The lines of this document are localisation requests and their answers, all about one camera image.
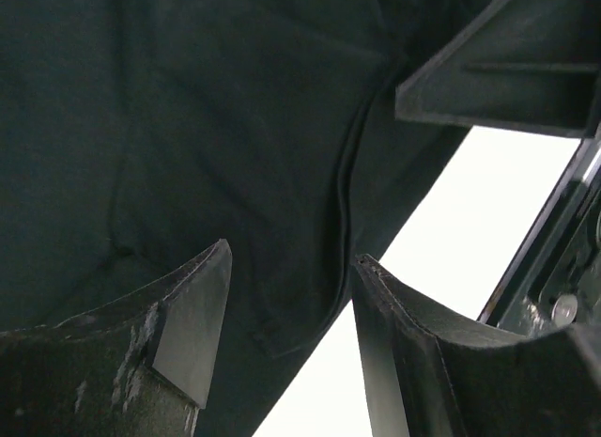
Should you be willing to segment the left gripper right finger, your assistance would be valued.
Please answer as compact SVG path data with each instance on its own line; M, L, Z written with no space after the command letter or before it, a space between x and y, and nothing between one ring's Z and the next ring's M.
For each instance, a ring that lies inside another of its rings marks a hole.
M353 308L376 436L596 436L600 329L520 336L464 317L370 256Z

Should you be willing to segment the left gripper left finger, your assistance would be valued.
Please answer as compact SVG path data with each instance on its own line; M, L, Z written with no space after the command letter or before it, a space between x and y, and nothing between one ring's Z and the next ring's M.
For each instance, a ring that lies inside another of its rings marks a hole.
M191 436L232 268L218 241L168 275L56 326L1 335L5 436Z

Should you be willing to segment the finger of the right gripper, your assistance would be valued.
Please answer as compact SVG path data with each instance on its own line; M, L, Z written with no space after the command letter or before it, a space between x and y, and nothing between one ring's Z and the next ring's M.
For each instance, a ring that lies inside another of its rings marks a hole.
M600 0L494 0L396 89L395 116L593 139Z

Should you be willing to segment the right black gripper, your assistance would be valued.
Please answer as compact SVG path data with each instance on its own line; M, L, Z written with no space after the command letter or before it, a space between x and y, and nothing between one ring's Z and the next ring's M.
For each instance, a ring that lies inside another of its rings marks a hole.
M478 320L523 336L600 321L600 139L583 140Z

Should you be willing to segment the black t-shirt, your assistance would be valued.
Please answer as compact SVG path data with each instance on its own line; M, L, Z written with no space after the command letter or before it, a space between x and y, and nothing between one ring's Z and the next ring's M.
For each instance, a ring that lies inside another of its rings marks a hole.
M225 239L197 434L254 434L466 136L395 88L492 1L1 0L2 328Z

